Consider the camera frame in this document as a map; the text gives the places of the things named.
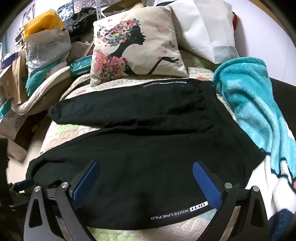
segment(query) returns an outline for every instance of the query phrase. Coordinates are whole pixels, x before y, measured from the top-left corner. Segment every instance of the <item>picture on wall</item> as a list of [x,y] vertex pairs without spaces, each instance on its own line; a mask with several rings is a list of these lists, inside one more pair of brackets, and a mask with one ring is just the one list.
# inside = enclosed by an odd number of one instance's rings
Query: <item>picture on wall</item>
[[24,16],[22,18],[22,25],[24,26],[28,22],[30,22],[34,18],[35,14],[35,4],[33,4],[28,11],[24,13]]
[[74,14],[73,0],[70,0],[68,3],[60,6],[57,10],[57,14],[62,21],[66,21],[71,18]]
[[[74,13],[80,12],[83,7],[93,7],[96,8],[96,0],[73,0],[74,1]],[[101,6],[106,6],[104,2],[98,0]]]

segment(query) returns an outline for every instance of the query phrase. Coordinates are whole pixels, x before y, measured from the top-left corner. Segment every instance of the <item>silver bolt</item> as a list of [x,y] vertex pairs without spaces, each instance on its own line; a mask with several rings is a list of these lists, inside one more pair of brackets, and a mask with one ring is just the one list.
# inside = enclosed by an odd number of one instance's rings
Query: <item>silver bolt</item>
[[61,184],[62,188],[67,188],[68,186],[69,186],[69,183],[67,183],[67,182],[64,182],[64,183]]
[[255,192],[258,192],[258,191],[259,191],[259,187],[254,186],[254,187],[253,187],[253,190],[254,190]]
[[225,185],[225,187],[228,188],[228,189],[232,188],[232,184],[231,184],[231,183],[225,183],[224,185]]
[[37,187],[34,188],[34,191],[35,191],[35,192],[39,192],[40,189],[41,189],[41,187],[40,187],[40,186],[37,186]]

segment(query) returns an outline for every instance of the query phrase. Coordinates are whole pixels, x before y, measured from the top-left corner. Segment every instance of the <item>wall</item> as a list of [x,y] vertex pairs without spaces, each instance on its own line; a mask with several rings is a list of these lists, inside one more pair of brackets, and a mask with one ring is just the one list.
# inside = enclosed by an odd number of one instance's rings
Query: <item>wall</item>
[[8,46],[8,52],[15,51],[14,46],[14,38],[15,35],[19,31],[19,27],[22,25],[22,18],[24,13],[35,3],[35,17],[39,16],[40,14],[44,13],[45,11],[49,9],[57,10],[60,6],[66,4],[69,2],[69,0],[33,0],[32,3],[28,5],[26,9],[24,9],[13,21],[13,23],[10,25],[10,27],[7,30],[7,46]]

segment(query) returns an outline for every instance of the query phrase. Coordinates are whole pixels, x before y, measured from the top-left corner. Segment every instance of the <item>tiled floor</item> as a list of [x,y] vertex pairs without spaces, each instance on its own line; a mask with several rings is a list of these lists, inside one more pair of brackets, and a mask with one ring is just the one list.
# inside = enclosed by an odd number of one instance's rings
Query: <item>tiled floor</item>
[[28,155],[26,156],[24,162],[21,163],[16,159],[10,159],[7,169],[8,183],[16,183],[26,179],[26,172],[29,162],[40,155],[39,152],[50,123],[51,119],[48,117],[45,119],[44,123],[41,124],[41,127],[38,128],[30,142],[29,148],[27,150]]

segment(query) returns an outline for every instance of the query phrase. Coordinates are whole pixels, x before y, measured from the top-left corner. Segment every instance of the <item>white paper bag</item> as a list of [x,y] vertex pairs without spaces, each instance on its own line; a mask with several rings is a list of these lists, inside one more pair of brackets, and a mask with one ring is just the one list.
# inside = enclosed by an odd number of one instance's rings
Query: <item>white paper bag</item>
[[222,0],[177,0],[169,4],[178,46],[215,64],[237,58],[232,6]]

